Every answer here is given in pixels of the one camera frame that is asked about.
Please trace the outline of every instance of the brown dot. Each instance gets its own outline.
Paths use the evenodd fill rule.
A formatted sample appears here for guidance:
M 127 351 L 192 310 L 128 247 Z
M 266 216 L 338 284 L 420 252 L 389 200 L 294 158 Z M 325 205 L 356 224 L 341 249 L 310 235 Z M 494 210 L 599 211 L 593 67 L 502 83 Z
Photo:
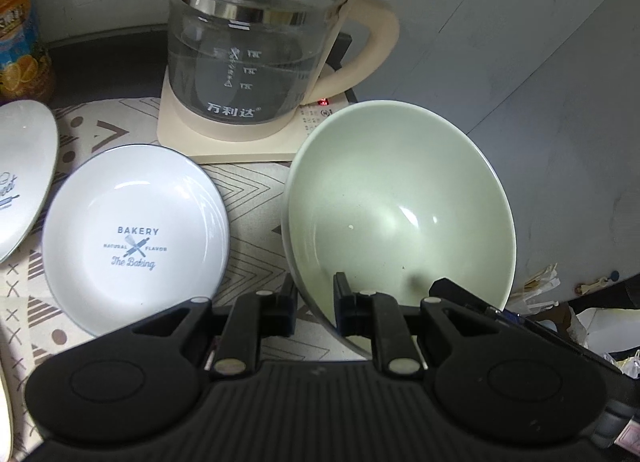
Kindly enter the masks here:
M 63 345 L 66 343 L 66 334 L 65 331 L 60 330 L 59 328 L 56 328 L 55 330 L 53 330 L 53 332 L 51 333 L 51 339 L 53 339 L 53 342 L 57 345 Z

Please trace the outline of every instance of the patterned tablecloth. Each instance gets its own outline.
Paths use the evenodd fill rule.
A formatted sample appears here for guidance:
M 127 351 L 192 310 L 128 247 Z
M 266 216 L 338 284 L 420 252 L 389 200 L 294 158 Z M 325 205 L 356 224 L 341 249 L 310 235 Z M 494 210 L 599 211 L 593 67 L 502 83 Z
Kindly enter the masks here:
M 58 164 L 47 203 L 29 236 L 0 263 L 0 359 L 14 412 L 14 456 L 21 460 L 41 438 L 23 399 L 31 371 L 48 357 L 91 339 L 60 310 L 44 276 L 41 237 L 49 202 L 69 174 L 111 147 L 158 143 L 158 98 L 100 100 L 55 111 Z M 231 248 L 214 304 L 240 294 L 277 289 L 287 270 L 280 232 L 288 163 L 205 165 L 228 213 Z M 296 333 L 262 344 L 264 358 L 346 360 L 359 356 L 332 337 L 300 299 Z

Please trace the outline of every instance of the glass kettle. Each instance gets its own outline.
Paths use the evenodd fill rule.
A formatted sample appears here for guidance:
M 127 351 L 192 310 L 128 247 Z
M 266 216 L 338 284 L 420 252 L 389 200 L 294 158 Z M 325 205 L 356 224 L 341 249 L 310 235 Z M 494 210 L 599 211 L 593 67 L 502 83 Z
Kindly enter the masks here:
M 347 17 L 369 28 L 369 40 L 354 60 L 319 79 Z M 398 19 L 381 0 L 171 0 L 168 79 L 177 100 L 198 117 L 262 125 L 263 137 L 300 104 L 369 76 L 398 32 Z M 200 120 L 196 130 L 202 128 Z M 211 126 L 216 137 L 218 128 Z

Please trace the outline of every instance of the white bowl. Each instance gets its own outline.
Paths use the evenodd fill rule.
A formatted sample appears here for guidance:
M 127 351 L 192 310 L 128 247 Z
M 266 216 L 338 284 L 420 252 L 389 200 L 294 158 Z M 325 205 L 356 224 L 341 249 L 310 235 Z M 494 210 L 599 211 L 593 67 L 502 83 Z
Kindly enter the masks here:
M 42 237 L 56 301 L 104 334 L 194 297 L 225 272 L 229 225 L 207 174 L 187 157 L 127 145 L 93 157 L 60 188 Z
M 332 115 L 296 155 L 282 236 L 311 309 L 335 324 L 333 285 L 418 305 L 448 277 L 504 308 L 516 260 L 513 218 L 494 170 L 462 131 L 392 100 Z
M 0 263 L 38 217 L 57 153 L 58 128 L 47 106 L 16 100 L 0 108 Z

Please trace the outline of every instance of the plastic bottle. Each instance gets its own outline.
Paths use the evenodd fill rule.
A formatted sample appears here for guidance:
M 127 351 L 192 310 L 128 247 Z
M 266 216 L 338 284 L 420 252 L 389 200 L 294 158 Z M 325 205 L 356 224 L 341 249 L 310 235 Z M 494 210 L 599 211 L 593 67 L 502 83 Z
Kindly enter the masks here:
M 17 98 L 46 102 L 54 86 L 31 0 L 0 0 L 0 103 Z

